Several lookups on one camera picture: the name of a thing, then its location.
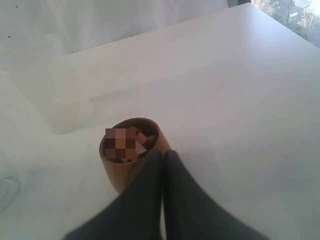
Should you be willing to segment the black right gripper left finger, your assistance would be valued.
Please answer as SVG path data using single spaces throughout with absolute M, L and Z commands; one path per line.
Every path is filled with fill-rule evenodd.
M 160 240 L 163 155 L 148 152 L 143 168 L 102 212 L 65 235 L 66 240 Z

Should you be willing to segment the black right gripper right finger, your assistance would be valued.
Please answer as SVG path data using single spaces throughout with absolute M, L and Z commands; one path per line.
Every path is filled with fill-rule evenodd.
M 266 240 L 211 199 L 184 166 L 178 153 L 164 156 L 163 203 L 169 240 Z

